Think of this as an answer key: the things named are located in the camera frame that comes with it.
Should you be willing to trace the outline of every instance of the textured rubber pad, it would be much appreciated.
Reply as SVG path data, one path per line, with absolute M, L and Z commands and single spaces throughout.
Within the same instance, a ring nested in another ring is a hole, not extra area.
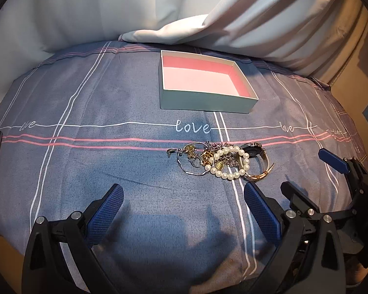
M 278 246 L 282 238 L 281 225 L 252 183 L 245 185 L 244 200 L 266 240 Z
M 86 243 L 89 247 L 101 242 L 123 201 L 123 188 L 117 185 L 87 225 Z
M 347 163 L 344 162 L 340 157 L 328 151 L 326 148 L 320 149 L 317 155 L 319 156 L 319 159 L 321 161 L 324 161 L 326 164 L 333 167 L 339 173 L 349 173 Z

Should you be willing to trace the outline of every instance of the bed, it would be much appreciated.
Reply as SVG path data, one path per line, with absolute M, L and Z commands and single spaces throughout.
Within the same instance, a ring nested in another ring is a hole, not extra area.
M 160 109 L 161 49 L 234 60 L 259 101 L 249 114 Z M 262 143 L 276 165 L 258 186 L 284 209 L 286 180 L 322 212 L 348 207 L 344 176 L 319 160 L 320 148 L 368 169 L 354 123 L 326 85 L 183 45 L 104 41 L 57 52 L 14 81 L 0 104 L 0 130 L 0 233 L 20 253 L 38 216 L 64 219 L 112 184 L 123 187 L 124 204 L 93 247 L 123 293 L 209 293 L 255 278 L 274 250 L 244 202 L 244 180 L 186 175 L 167 149 Z

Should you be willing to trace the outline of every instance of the wristwatch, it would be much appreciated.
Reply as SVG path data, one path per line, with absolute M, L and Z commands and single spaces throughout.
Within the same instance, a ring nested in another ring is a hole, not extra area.
M 248 153 L 250 158 L 255 158 L 256 156 L 260 156 L 263 159 L 263 164 L 266 167 L 266 169 L 258 174 L 253 175 L 249 174 L 248 171 L 245 172 L 245 175 L 243 178 L 247 181 L 251 182 L 257 182 L 261 179 L 263 179 L 265 176 L 269 174 L 269 172 L 273 169 L 274 163 L 270 165 L 270 161 L 267 157 L 266 150 L 262 147 L 262 144 L 260 143 L 246 143 L 242 146 L 240 146 L 240 149 L 244 150 L 244 152 Z M 244 163 L 242 160 L 242 156 L 238 155 L 238 164 L 240 169 L 244 169 Z

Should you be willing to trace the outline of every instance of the wall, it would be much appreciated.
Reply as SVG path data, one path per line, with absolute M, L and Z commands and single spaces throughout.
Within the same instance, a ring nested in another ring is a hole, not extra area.
M 353 119 L 368 154 L 368 23 L 354 52 L 334 80 L 331 92 Z

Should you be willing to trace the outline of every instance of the metal screw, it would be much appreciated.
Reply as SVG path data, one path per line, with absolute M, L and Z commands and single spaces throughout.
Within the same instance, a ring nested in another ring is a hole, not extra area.
M 325 220 L 327 223 L 330 223 L 332 221 L 332 218 L 326 214 L 325 216 L 323 216 L 323 220 Z
M 42 222 L 44 222 L 45 221 L 45 218 L 44 217 L 38 217 L 37 219 L 36 219 L 36 223 L 37 224 L 41 224 Z
M 82 216 L 82 213 L 80 213 L 79 211 L 75 211 L 71 214 L 71 219 L 77 220 Z
M 294 212 L 293 210 L 288 210 L 288 211 L 286 211 L 286 216 L 287 216 L 288 218 L 293 219 L 293 218 L 295 218 L 295 217 L 296 217 L 296 212 Z

